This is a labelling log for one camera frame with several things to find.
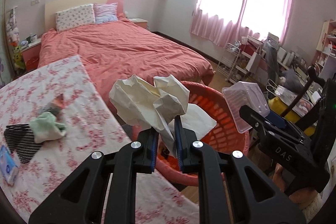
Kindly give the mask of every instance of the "wall outlet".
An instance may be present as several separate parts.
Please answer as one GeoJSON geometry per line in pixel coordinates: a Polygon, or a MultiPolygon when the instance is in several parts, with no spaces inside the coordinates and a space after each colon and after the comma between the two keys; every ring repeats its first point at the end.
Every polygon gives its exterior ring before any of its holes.
{"type": "Polygon", "coordinates": [[[40,3],[40,2],[41,2],[41,0],[32,0],[32,1],[30,2],[30,5],[31,5],[31,6],[34,6],[34,5],[36,5],[36,4],[40,3]]]}

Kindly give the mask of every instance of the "pillow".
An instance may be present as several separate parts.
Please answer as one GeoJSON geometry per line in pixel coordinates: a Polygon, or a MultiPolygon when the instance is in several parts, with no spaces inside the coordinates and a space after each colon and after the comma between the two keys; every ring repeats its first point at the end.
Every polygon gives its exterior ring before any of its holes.
{"type": "Polygon", "coordinates": [[[79,26],[95,24],[93,4],[73,7],[56,13],[57,32],[67,31],[79,26]]]}
{"type": "Polygon", "coordinates": [[[118,21],[117,16],[118,3],[112,4],[94,4],[94,13],[96,16],[96,23],[106,23],[111,21],[118,21]]]}

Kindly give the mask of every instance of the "red bedspread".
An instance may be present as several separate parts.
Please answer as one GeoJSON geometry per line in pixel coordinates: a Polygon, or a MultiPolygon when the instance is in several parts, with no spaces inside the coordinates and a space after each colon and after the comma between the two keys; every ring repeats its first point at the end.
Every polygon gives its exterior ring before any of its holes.
{"type": "Polygon", "coordinates": [[[109,92],[117,79],[138,75],[150,84],[154,76],[178,80],[201,78],[208,85],[211,64],[198,53],[131,22],[115,21],[78,27],[42,37],[39,67],[79,54],[96,89],[113,113],[109,92]]]}

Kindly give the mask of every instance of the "tissue pack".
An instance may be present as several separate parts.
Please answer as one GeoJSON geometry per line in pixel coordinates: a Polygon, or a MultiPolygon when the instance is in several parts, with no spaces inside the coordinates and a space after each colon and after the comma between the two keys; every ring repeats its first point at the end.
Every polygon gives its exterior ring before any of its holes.
{"type": "Polygon", "coordinates": [[[19,168],[4,145],[0,149],[0,170],[7,183],[13,186],[19,173],[19,168]]]}

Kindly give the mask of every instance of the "white tissue paper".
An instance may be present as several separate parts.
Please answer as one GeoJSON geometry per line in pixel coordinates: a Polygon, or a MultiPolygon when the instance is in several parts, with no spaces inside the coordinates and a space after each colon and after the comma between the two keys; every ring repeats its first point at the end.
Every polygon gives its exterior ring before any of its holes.
{"type": "Polygon", "coordinates": [[[173,75],[155,76],[154,86],[136,75],[127,80],[117,80],[109,97],[118,115],[127,124],[139,124],[142,130],[155,128],[174,157],[175,138],[168,124],[177,115],[181,115],[185,128],[197,132],[198,139],[203,138],[216,126],[216,121],[205,111],[196,105],[188,104],[189,90],[173,75]]]}

